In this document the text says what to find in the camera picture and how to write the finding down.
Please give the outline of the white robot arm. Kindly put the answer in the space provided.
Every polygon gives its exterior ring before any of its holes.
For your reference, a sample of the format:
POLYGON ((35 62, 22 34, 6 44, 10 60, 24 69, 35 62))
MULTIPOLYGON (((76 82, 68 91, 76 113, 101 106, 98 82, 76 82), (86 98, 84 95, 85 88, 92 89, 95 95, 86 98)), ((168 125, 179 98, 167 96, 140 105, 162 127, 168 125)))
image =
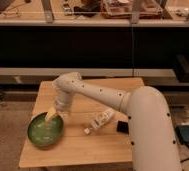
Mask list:
POLYGON ((124 91, 98 86, 83 81, 78 72, 60 75, 53 87, 57 96, 46 121, 68 111, 75 94, 84 95, 128 117, 134 171, 182 171, 168 103, 156 88, 124 91))

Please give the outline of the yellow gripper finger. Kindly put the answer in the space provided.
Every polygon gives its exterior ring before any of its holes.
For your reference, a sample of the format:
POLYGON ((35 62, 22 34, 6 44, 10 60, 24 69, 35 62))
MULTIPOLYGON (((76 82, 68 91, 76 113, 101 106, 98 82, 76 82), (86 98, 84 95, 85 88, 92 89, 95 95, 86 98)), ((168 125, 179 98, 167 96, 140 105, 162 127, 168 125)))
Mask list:
POLYGON ((45 121, 48 122, 50 121, 53 117, 55 117, 57 115, 57 112, 55 110, 54 107, 51 107, 49 109, 49 111, 47 112, 46 116, 45 116, 45 121))

